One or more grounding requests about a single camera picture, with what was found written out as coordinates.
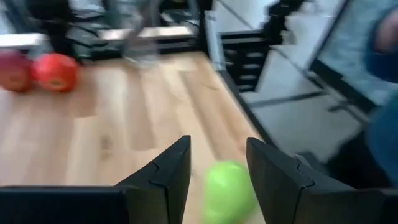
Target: floor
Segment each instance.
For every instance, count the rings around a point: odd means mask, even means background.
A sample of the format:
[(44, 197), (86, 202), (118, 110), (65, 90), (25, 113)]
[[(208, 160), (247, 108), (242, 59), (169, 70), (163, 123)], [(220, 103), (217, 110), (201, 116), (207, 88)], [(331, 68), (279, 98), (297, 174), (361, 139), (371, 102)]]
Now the floor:
[[(260, 27), (264, 20), (264, 6), (271, 0), (222, 0), (216, 2), (217, 26), (220, 32), (250, 30)], [(353, 134), (360, 124), (346, 111), (328, 112), (338, 103), (339, 96), (316, 95), (320, 90), (298, 70), (306, 68), (317, 45), (333, 22), (341, 0), (316, 0), (319, 9), (306, 4), (291, 16), (288, 26), (296, 44), (278, 48), (288, 56), (271, 52), (263, 70), (259, 91), (244, 93), (243, 97), (276, 144), (285, 152), (313, 152), (325, 161), (339, 143)], [(241, 21), (231, 13), (235, 12)], [(0, 34), (12, 32), (7, 21), (0, 18)]]

